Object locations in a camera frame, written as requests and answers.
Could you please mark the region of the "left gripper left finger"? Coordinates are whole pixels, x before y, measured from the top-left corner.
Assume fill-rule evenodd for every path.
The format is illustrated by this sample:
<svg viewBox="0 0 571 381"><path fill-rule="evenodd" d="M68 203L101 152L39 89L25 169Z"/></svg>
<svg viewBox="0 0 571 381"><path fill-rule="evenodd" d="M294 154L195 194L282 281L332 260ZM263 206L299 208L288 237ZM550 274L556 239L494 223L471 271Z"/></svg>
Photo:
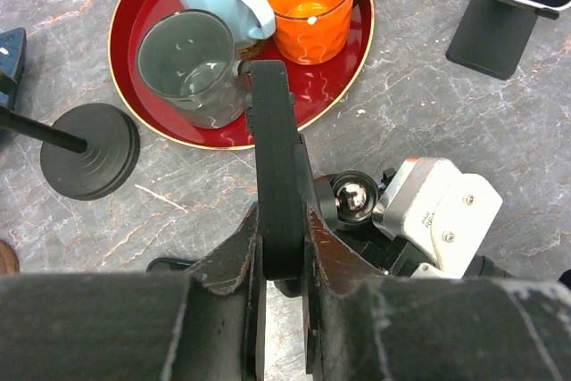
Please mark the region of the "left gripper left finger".
<svg viewBox="0 0 571 381"><path fill-rule="evenodd" d="M4 380L261 380L258 209L179 271L1 280Z"/></svg>

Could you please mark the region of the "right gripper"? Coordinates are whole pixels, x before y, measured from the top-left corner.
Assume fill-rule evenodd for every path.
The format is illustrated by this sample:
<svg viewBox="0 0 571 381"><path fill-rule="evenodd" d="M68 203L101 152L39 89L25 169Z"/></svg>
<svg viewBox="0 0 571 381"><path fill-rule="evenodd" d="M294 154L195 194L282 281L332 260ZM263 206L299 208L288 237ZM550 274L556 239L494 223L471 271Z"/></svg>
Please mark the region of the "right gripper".
<svg viewBox="0 0 571 381"><path fill-rule="evenodd" d="M368 243L361 257L392 277L411 277L421 263L428 262L423 252L402 237L389 240L387 245L381 247Z"/></svg>

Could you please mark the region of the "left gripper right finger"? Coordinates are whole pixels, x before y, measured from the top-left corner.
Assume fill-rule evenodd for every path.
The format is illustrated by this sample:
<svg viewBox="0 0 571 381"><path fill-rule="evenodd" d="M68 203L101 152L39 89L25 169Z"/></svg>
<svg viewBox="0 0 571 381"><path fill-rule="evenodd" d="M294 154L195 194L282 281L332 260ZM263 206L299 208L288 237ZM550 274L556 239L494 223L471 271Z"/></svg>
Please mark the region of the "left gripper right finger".
<svg viewBox="0 0 571 381"><path fill-rule="evenodd" d="M567 380L557 281L386 277L305 210L305 367L316 380Z"/></svg>

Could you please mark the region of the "black phone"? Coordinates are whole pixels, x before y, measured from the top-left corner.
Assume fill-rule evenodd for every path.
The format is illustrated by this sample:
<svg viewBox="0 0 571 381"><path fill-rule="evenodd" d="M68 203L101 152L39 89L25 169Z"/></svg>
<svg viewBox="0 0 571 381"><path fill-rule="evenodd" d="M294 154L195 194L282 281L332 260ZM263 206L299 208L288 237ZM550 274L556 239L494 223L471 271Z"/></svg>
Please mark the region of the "black phone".
<svg viewBox="0 0 571 381"><path fill-rule="evenodd" d="M159 257L150 261L145 269L147 273L184 271L193 267L197 260L184 260L180 258Z"/></svg>
<svg viewBox="0 0 571 381"><path fill-rule="evenodd" d="M302 273L304 222L294 147L299 142L286 66L251 62L251 95L263 273L285 280Z"/></svg>

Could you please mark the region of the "black round-base phone stand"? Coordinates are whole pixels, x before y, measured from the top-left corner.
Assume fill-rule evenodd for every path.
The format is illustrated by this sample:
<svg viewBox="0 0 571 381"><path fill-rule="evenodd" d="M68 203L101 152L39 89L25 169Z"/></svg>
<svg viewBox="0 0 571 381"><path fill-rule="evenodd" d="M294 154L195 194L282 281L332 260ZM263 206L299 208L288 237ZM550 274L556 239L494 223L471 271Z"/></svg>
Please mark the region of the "black round-base phone stand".
<svg viewBox="0 0 571 381"><path fill-rule="evenodd" d="M40 167L53 190L80 201L103 198L137 165L136 123L110 104L82 104L51 126L1 109L1 128L42 142Z"/></svg>

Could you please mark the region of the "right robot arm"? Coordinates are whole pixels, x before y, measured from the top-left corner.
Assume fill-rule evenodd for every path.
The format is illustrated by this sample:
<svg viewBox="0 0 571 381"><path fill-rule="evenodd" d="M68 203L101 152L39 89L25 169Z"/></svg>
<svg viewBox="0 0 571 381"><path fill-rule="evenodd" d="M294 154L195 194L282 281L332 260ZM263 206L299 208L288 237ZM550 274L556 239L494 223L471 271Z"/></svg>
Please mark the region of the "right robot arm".
<svg viewBox="0 0 571 381"><path fill-rule="evenodd" d="M371 241L354 242L353 249L371 266L389 277L411 277L422 263L427 263L430 268L434 267L429 258L414 244L401 237L385 240L381 244ZM510 278L513 275L498 267L489 258L476 255L460 277Z"/></svg>

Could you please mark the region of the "wooden-base phone stand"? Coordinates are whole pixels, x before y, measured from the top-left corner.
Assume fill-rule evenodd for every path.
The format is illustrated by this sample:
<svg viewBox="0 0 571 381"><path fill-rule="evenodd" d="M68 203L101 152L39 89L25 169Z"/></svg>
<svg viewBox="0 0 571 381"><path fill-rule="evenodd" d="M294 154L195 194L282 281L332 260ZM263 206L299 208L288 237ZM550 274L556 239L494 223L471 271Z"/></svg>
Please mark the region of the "wooden-base phone stand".
<svg viewBox="0 0 571 381"><path fill-rule="evenodd" d="M0 240L0 271L2 275L20 272L20 263L14 249L4 240Z"/></svg>

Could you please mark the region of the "black flat phone stand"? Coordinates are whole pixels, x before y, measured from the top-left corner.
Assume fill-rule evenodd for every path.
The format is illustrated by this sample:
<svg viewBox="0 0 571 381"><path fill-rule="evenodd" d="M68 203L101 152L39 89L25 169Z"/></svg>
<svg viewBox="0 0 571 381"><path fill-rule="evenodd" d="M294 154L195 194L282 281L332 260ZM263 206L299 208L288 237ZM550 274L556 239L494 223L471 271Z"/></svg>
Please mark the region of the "black flat phone stand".
<svg viewBox="0 0 571 381"><path fill-rule="evenodd" d="M471 70L507 80L515 73L538 18L560 12L511 0L470 0L446 58Z"/></svg>

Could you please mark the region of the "red round tray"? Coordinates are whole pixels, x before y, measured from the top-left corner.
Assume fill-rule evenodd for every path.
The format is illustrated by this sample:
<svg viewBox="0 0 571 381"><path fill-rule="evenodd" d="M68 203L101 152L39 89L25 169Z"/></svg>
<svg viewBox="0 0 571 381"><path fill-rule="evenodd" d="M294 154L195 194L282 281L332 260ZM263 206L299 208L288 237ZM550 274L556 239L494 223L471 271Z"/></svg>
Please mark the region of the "red round tray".
<svg viewBox="0 0 571 381"><path fill-rule="evenodd" d="M120 99L144 126L174 143L206 150L249 149L253 139L243 117L224 128L193 126L154 95L137 72L137 48L146 31L181 8L178 0L118 1L109 30L108 61ZM352 11L348 40L334 59L315 66L285 62L299 129L319 120L343 99L365 64L374 27L374 0L360 0Z"/></svg>

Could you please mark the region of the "grey mug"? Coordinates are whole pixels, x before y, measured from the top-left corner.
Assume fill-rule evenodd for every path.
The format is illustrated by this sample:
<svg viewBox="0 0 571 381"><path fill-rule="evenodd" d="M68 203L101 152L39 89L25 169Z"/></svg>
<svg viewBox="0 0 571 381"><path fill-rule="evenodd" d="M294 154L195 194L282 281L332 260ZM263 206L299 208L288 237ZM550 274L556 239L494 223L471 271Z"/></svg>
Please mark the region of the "grey mug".
<svg viewBox="0 0 571 381"><path fill-rule="evenodd" d="M145 86L198 128L223 128L244 111L242 59L228 25L201 10L174 12L157 21L137 49Z"/></svg>

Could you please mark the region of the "blue leaf-shaped dish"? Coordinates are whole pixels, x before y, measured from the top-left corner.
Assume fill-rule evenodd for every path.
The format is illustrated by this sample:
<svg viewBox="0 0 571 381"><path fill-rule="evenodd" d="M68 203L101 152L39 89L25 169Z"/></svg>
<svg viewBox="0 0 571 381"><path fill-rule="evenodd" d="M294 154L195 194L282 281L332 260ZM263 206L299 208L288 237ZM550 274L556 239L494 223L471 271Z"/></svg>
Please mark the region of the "blue leaf-shaped dish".
<svg viewBox="0 0 571 381"><path fill-rule="evenodd" d="M25 68L27 33L17 27L1 33L1 106L16 111Z"/></svg>

